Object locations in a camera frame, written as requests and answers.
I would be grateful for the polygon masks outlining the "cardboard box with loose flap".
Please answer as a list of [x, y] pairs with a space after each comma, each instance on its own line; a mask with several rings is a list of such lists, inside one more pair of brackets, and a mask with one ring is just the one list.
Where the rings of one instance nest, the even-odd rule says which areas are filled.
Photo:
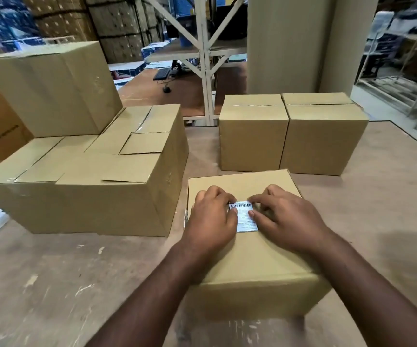
[[126, 107], [55, 183], [62, 230], [167, 237], [188, 152], [180, 104]]

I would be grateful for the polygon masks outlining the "sealed cardboard box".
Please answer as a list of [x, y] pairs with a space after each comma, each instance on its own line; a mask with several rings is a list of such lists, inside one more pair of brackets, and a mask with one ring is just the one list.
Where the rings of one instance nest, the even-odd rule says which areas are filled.
[[369, 117], [346, 93], [284, 93], [288, 114], [281, 169], [340, 176]]
[[226, 95], [218, 119], [220, 169], [280, 169], [288, 123], [280, 94]]

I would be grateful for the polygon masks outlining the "taped cardboard box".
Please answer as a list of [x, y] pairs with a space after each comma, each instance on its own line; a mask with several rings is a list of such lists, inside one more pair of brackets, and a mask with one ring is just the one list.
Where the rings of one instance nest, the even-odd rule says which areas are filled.
[[66, 229], [65, 205], [54, 190], [58, 177], [31, 176], [63, 137], [33, 139], [0, 163], [0, 209], [34, 234], [61, 233]]
[[51, 148], [14, 183], [56, 182], [96, 139], [98, 135], [67, 136]]

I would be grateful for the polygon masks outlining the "brown wooden desk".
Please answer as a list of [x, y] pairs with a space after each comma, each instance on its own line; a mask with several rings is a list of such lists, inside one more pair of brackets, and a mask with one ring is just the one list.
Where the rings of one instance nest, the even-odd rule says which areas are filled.
[[[165, 83], [153, 81], [157, 69], [145, 69], [118, 89], [124, 106], [180, 104], [184, 117], [205, 115], [202, 80], [193, 72], [170, 79], [169, 93], [164, 93]], [[247, 62], [222, 65], [215, 74], [214, 114], [217, 116], [225, 95], [247, 93]]]

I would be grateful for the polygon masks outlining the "cream metal shelving rack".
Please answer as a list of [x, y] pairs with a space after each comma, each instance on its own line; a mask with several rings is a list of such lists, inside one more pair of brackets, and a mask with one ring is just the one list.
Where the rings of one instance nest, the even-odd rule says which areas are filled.
[[146, 63], [159, 61], [178, 60], [187, 66], [194, 74], [201, 79], [204, 99], [204, 115], [189, 116], [186, 120], [202, 120], [207, 126], [215, 126], [219, 115], [215, 115], [215, 98], [213, 97], [213, 80], [218, 69], [227, 66], [229, 57], [247, 53], [247, 41], [241, 40], [219, 40], [220, 35], [233, 19], [240, 7], [247, 0], [234, 0], [230, 5], [227, 16], [216, 27], [214, 34], [208, 30], [206, 16], [206, 0], [194, 0], [194, 14], [196, 24], [196, 35], [192, 35], [179, 24], [173, 16], [158, 0], [146, 0], [161, 16], [170, 22], [177, 30], [182, 32], [191, 43], [190, 47], [177, 45], [172, 41], [162, 49], [145, 57]]

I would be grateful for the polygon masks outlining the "person's left hand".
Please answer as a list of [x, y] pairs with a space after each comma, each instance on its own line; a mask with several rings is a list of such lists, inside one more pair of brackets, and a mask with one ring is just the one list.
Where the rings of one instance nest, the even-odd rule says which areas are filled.
[[226, 227], [228, 205], [235, 197], [218, 186], [199, 191], [184, 229], [182, 243], [199, 257], [212, 257], [223, 250], [235, 235]]

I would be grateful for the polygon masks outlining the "person's right hand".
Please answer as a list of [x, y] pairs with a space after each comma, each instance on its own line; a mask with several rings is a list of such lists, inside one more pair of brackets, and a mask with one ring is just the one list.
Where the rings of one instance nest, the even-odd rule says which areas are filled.
[[316, 256], [335, 237], [312, 203], [278, 185], [269, 185], [248, 201], [259, 204], [258, 211], [272, 220], [271, 234], [264, 236], [283, 249]]

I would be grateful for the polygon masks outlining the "large tilted cardboard box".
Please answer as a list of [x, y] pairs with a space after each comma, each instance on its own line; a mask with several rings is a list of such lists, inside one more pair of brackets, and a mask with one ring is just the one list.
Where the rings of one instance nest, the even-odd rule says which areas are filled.
[[123, 108], [98, 41], [0, 54], [0, 94], [36, 138], [100, 134]]

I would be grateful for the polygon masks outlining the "stack of wrapped brown cartons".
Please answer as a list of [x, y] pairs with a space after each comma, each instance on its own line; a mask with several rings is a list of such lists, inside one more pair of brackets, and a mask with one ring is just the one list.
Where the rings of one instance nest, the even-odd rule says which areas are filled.
[[99, 41], [109, 64], [142, 61], [164, 40], [163, 17], [147, 0], [22, 0], [45, 38]]

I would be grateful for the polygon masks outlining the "person's right forearm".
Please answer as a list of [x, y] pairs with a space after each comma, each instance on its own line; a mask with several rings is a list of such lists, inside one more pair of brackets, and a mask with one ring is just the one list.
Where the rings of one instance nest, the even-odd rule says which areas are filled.
[[417, 347], [417, 307], [328, 227], [310, 256], [347, 308], [368, 347]]

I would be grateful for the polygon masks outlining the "small plain cardboard box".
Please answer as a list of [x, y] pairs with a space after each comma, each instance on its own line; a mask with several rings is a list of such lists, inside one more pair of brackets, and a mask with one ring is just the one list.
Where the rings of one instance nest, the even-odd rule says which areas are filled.
[[258, 231], [242, 231], [191, 286], [184, 305], [198, 321], [285, 318], [306, 315], [330, 291], [310, 260]]

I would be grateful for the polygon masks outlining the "person's left forearm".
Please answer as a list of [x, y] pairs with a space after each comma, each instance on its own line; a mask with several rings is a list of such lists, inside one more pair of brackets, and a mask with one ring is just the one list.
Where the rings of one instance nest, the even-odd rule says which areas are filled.
[[218, 251], [208, 240], [177, 242], [84, 347], [162, 347], [191, 282]]

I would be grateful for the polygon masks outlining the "stack of blue packets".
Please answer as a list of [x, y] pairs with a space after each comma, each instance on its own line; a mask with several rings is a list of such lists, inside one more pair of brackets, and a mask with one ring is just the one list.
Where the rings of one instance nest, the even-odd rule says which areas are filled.
[[0, 53], [45, 45], [23, 0], [0, 0]]

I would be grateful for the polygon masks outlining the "large brown paper roll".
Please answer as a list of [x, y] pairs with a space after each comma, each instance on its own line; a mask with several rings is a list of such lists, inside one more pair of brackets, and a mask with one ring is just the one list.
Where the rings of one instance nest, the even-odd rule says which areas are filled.
[[379, 0], [336, 0], [320, 93], [351, 95]]

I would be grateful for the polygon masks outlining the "white barcode label sticker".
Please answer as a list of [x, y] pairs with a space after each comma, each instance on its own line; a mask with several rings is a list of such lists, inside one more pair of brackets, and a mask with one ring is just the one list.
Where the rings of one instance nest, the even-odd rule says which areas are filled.
[[236, 232], [237, 233], [247, 233], [247, 232], [256, 232], [258, 231], [257, 224], [252, 220], [249, 215], [249, 211], [253, 210], [253, 206], [249, 201], [240, 201], [235, 202], [234, 204], [229, 204], [230, 209], [237, 209], [238, 223]]

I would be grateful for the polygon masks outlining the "white metal frame rack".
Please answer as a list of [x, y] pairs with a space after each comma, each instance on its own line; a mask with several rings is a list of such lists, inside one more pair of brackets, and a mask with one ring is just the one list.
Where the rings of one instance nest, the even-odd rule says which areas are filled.
[[[376, 41], [379, 36], [382, 38], [384, 35], [389, 34], [402, 39], [408, 39], [414, 42], [411, 50], [406, 57], [402, 65], [401, 71], [397, 75], [391, 76], [375, 76], [362, 78], [372, 54], [376, 53]], [[370, 90], [377, 92], [383, 96], [385, 101], [390, 105], [398, 108], [402, 108], [402, 112], [406, 117], [410, 117], [417, 113], [417, 82], [406, 78], [403, 74], [405, 66], [413, 57], [414, 52], [417, 51], [417, 33], [400, 33], [388, 30], [385, 27], [381, 27], [374, 35], [374, 38], [369, 38], [370, 47], [363, 55], [365, 59], [363, 61], [362, 69], [360, 70], [356, 85], [362, 85]], [[415, 120], [414, 128], [417, 130], [417, 118]]]

